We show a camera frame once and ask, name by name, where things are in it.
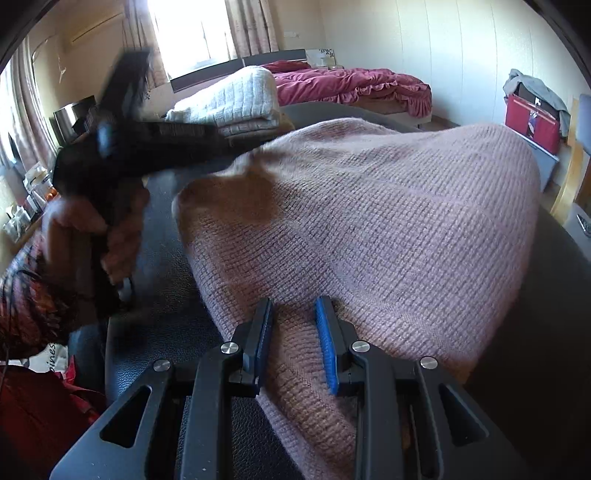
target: sweater sleeve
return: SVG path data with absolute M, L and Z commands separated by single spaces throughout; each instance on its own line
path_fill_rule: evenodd
M 0 278 L 0 344 L 11 359 L 65 345 L 76 317 L 75 295 L 46 281 L 44 241 L 36 232 Z

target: television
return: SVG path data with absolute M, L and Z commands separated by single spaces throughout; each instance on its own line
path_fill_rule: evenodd
M 51 124 L 62 147 L 72 143 L 85 132 L 84 120 L 88 110 L 95 105 L 95 96 L 91 95 L 53 113 L 55 122 L 51 122 Z

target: patterned curtain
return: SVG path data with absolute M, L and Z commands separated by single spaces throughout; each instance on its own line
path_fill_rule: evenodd
M 126 0 L 123 40 L 126 48 L 152 48 L 148 91 L 168 82 L 147 0 Z
M 44 167 L 52 164 L 57 151 L 43 118 L 28 37 L 2 72 L 0 105 L 0 129 L 14 140 L 25 170 L 37 162 Z M 8 135 L 2 135 L 0 140 L 2 159 L 14 159 Z
M 279 50 L 269 0 L 226 0 L 226 10 L 239 57 Z

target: knitted fabric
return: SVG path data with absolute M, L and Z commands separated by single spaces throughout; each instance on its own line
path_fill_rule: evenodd
M 359 119 L 313 125 L 189 185 L 174 212 L 222 336 L 272 298 L 259 402 L 307 479 L 353 478 L 355 412 L 329 394 L 314 301 L 359 337 L 433 355 L 465 381 L 516 296 L 539 173 L 508 128 L 397 134 Z

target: red box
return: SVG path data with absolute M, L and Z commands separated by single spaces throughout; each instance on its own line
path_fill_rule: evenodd
M 517 95 L 509 95 L 505 125 L 552 154 L 558 152 L 560 122 L 545 110 Z

